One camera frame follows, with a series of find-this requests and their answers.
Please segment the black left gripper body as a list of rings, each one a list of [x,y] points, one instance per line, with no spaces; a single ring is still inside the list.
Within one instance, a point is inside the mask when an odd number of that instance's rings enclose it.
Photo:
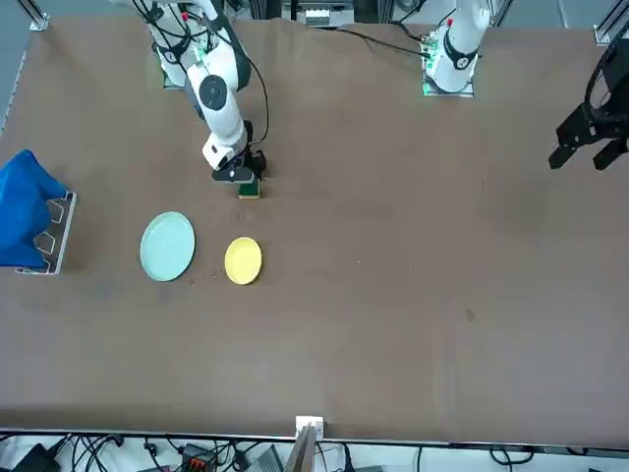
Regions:
[[[606,116],[628,116],[628,42],[619,41],[602,67],[608,98],[601,106]]]

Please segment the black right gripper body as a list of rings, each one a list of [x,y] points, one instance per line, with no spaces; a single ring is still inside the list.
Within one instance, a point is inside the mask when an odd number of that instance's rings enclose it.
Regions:
[[[260,179],[266,170],[266,156],[260,149],[252,151],[245,149],[242,155],[241,179],[255,180]]]

